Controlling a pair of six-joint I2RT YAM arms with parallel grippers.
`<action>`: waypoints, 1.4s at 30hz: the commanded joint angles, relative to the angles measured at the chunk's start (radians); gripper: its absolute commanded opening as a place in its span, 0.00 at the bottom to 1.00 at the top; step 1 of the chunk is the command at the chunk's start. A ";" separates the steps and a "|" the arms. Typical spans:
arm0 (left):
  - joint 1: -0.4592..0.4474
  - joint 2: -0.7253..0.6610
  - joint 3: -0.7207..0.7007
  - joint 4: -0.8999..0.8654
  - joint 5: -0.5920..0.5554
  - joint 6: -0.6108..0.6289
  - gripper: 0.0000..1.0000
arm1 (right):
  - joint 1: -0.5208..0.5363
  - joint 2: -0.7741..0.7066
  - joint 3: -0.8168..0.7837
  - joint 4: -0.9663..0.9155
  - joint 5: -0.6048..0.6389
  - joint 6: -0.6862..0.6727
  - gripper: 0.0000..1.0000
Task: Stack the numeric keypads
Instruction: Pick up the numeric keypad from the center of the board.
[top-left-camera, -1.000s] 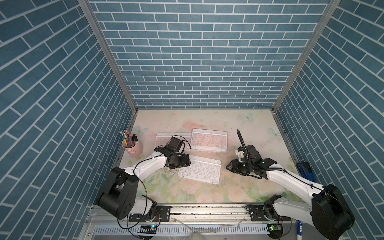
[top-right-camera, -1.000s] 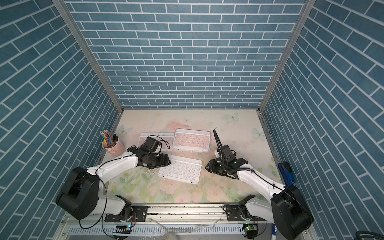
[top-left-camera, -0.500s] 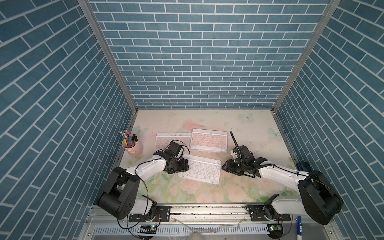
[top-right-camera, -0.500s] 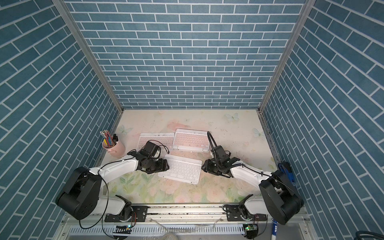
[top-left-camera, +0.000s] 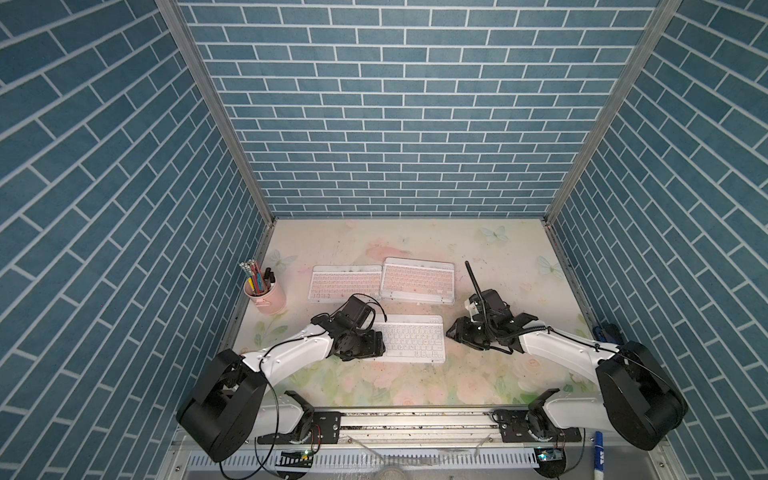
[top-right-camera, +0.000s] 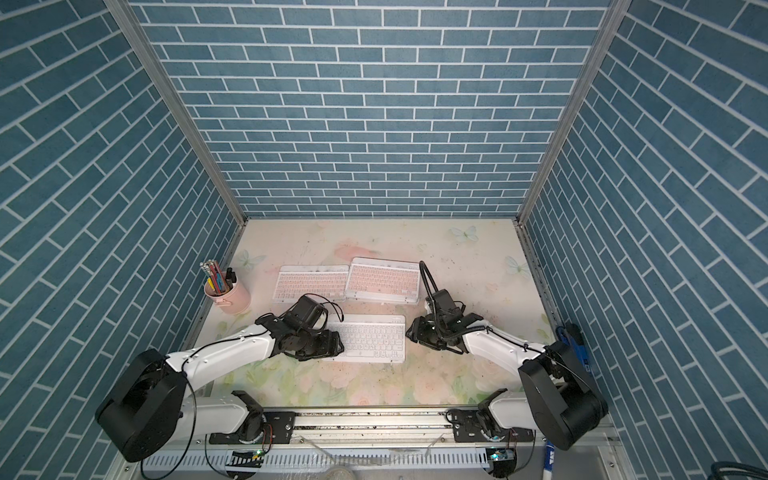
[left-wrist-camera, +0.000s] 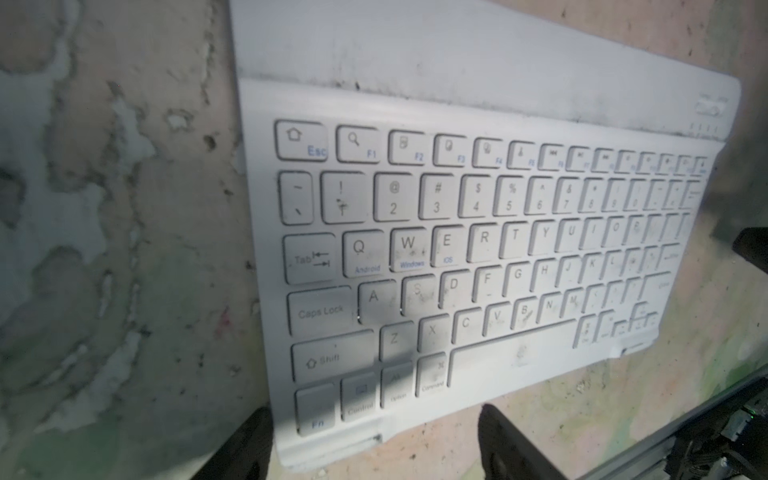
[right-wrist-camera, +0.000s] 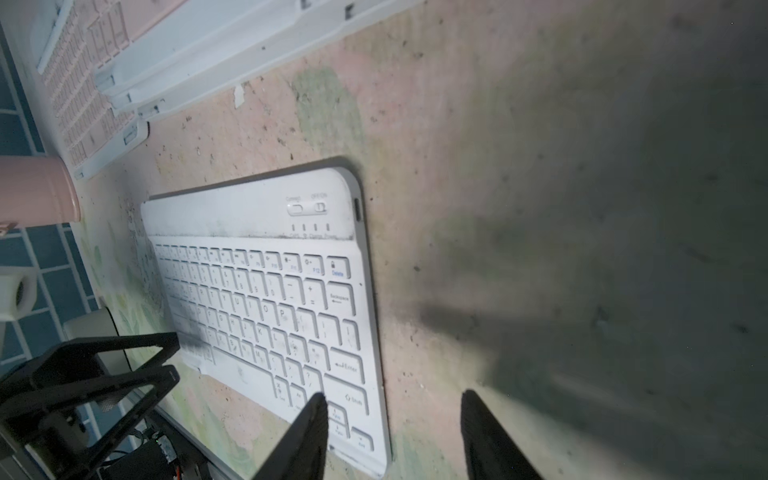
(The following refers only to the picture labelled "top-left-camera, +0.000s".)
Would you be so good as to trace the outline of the white key keyboard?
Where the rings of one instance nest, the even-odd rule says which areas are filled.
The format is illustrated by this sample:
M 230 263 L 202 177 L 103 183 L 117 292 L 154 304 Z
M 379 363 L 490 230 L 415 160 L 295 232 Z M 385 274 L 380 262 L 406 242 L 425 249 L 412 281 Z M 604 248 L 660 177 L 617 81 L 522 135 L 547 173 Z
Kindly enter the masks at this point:
M 439 315 L 392 315 L 374 325 L 385 352 L 372 362 L 442 364 L 446 360 L 443 319 Z

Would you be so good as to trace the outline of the pink keyboard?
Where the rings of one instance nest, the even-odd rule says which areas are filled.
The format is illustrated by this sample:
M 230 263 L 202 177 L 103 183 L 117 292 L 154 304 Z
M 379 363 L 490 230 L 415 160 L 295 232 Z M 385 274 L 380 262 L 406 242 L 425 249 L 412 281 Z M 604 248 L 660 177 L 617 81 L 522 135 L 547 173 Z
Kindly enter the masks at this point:
M 453 296 L 408 294 L 403 292 L 389 292 L 382 294 L 383 300 L 395 302 L 409 302 L 417 304 L 452 305 L 455 302 Z
M 383 263 L 381 295 L 389 292 L 453 296 L 455 266 L 452 263 L 387 257 Z
M 312 270 L 308 300 L 316 303 L 345 301 L 355 293 L 380 296 L 381 265 L 320 266 Z

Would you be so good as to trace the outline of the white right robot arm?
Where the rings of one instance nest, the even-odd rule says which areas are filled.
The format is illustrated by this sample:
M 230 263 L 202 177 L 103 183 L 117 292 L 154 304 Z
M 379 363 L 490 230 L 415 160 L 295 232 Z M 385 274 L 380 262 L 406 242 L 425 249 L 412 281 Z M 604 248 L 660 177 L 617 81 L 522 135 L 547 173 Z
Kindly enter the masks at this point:
M 568 429 L 610 430 L 644 451 L 679 427 L 689 406 L 653 354 L 634 341 L 618 345 L 563 333 L 536 316 L 460 317 L 446 337 L 478 351 L 529 354 L 594 383 L 578 394 L 553 388 L 528 404 L 530 435 L 551 441 Z

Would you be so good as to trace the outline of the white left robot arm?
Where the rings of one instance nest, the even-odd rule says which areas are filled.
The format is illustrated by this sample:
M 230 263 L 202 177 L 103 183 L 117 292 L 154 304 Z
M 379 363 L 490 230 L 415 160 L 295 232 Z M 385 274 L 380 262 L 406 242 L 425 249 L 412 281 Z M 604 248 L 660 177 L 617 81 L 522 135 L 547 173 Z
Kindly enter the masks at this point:
M 304 367 L 337 356 L 343 361 L 383 356 L 383 333 L 342 326 L 322 314 L 299 333 L 257 352 L 219 352 L 178 407 L 176 419 L 218 463 L 249 438 L 264 395 Z

